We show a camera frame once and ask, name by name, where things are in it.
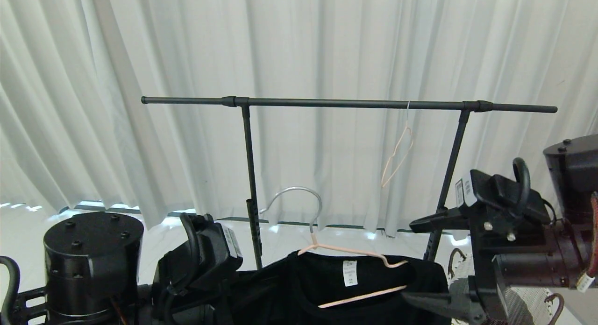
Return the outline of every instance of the white tag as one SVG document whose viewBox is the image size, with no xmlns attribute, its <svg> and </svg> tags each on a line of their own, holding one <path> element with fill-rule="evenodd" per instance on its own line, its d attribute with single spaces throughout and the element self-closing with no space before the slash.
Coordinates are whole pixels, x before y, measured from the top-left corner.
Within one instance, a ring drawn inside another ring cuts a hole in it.
<svg viewBox="0 0 598 325">
<path fill-rule="evenodd" d="M 235 233 L 231 231 L 230 228 L 226 226 L 222 226 L 222 231 L 224 232 L 224 238 L 226 239 L 226 245 L 228 250 L 230 251 L 230 255 L 232 257 L 243 257 L 241 254 L 241 249 L 239 249 L 239 244 L 237 243 L 237 238 L 235 237 Z"/>
<path fill-rule="evenodd" d="M 459 182 L 455 184 L 455 194 L 457 194 L 457 207 L 463 206 L 465 199 L 463 198 L 463 180 L 459 179 Z"/>
<path fill-rule="evenodd" d="M 357 285 L 357 261 L 342 261 L 344 286 Z"/>
<path fill-rule="evenodd" d="M 478 201 L 474 194 L 474 187 L 471 182 L 471 171 L 467 171 L 465 176 L 461 178 L 463 182 L 463 197 L 465 198 L 465 204 L 469 207 L 473 206 Z"/>
<path fill-rule="evenodd" d="M 594 283 L 594 277 L 590 277 L 588 274 L 584 273 L 579 280 L 577 280 L 577 291 L 586 292 L 592 283 Z"/>
</svg>

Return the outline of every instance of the horizontal black rod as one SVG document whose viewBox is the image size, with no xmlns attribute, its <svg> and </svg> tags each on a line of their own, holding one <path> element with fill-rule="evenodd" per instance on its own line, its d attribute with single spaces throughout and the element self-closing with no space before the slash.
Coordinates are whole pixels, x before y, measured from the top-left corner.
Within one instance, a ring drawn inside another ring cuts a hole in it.
<svg viewBox="0 0 598 325">
<path fill-rule="evenodd" d="M 141 97 L 144 104 L 220 104 L 223 106 L 321 106 L 328 108 L 383 108 L 383 109 L 428 109 L 428 110 L 471 110 L 487 112 L 556 113 L 556 106 L 534 106 L 529 104 L 493 104 L 487 101 L 438 102 L 438 101 L 380 101 L 363 99 L 301 99 L 301 98 L 178 98 Z"/>
</svg>

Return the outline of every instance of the white floor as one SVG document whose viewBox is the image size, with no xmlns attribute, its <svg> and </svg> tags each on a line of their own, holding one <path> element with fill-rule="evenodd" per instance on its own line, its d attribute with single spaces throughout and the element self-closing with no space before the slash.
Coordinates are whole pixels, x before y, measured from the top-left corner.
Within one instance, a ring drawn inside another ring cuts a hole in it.
<svg viewBox="0 0 598 325">
<path fill-rule="evenodd" d="M 0 254 L 8 255 L 21 267 L 21 289 L 26 291 L 45 284 L 43 267 L 43 234 L 58 221 L 67 219 L 76 211 L 67 211 L 59 216 L 47 218 L 43 208 L 31 212 L 26 206 L 0 208 Z M 241 246 L 244 261 L 241 270 L 256 269 L 249 224 L 237 221 L 221 221 L 233 229 Z M 263 265 L 267 265 L 291 251 L 310 244 L 307 226 L 262 224 L 261 237 L 263 243 Z M 139 284 L 151 283 L 158 260 L 169 250 L 179 246 L 186 240 L 186 234 L 177 218 L 167 218 L 160 226 L 146 231 L 143 236 L 141 269 Z M 399 254 L 421 258 L 427 244 L 427 235 L 399 233 L 395 238 L 384 236 L 382 232 L 370 233 L 359 229 L 326 228 L 318 232 L 318 240 L 322 243 L 335 244 L 348 248 L 370 250 L 383 254 Z M 466 251 L 470 245 L 466 240 L 455 241 L 451 236 L 443 236 L 436 261 L 446 269 L 449 254 L 458 246 Z M 322 254 L 335 254 L 332 251 L 318 250 Z M 0 269 L 0 303 L 4 300 L 7 272 Z M 580 324 L 570 312 L 562 313 L 558 325 Z"/>
</svg>

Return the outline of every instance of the curtain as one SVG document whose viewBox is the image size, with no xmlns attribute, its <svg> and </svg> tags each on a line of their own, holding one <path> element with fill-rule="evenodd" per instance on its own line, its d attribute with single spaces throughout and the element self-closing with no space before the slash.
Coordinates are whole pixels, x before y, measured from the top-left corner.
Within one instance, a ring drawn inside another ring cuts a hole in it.
<svg viewBox="0 0 598 325">
<path fill-rule="evenodd" d="M 474 113 L 472 168 L 556 204 L 542 149 L 598 132 L 598 0 L 0 0 L 0 199 L 58 211 L 139 206 L 147 226 L 196 208 L 246 217 L 241 110 L 166 97 L 485 99 L 557 114 Z M 389 235 L 435 212 L 459 112 L 253 107 L 258 204 L 303 185 L 320 226 Z M 401 168 L 384 188 L 382 169 Z M 451 186 L 447 206 L 455 204 Z M 286 193 L 265 216 L 309 221 Z"/>
</svg>

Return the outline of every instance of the black metal rack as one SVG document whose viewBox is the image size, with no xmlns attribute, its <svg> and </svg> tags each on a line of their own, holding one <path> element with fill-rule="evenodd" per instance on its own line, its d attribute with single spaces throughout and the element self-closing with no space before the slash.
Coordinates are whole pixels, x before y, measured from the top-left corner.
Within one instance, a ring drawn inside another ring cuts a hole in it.
<svg viewBox="0 0 598 325">
<path fill-rule="evenodd" d="M 251 198 L 247 199 L 247 213 L 251 228 L 252 242 L 256 266 L 262 268 L 261 255 L 262 246 L 260 238 L 260 222 L 258 220 L 258 205 L 256 194 L 256 171 L 254 166 L 254 153 L 251 139 L 251 125 L 249 120 L 250 106 L 319 106 L 329 108 L 380 108 L 380 109 L 424 109 L 424 110 L 460 110 L 459 124 L 453 141 L 453 148 L 448 159 L 444 181 L 436 213 L 446 212 L 444 206 L 450 187 L 455 164 L 463 141 L 463 134 L 470 118 L 470 113 L 481 112 L 526 112 L 526 113 L 556 113 L 556 106 L 533 106 L 526 104 L 493 104 L 488 101 L 462 101 L 462 102 L 427 102 L 427 101 L 370 101 L 359 99 L 291 99 L 291 98 L 247 98 L 247 97 L 223 97 L 223 98 L 171 98 L 171 97 L 141 97 L 143 104 L 219 104 L 222 106 L 240 106 L 243 114 L 243 125 L 245 129 L 245 148 L 247 152 L 247 166 L 249 170 L 249 188 Z M 432 233 L 427 242 L 427 249 L 423 256 L 425 260 L 434 261 L 436 251 L 440 244 L 442 231 Z"/>
</svg>

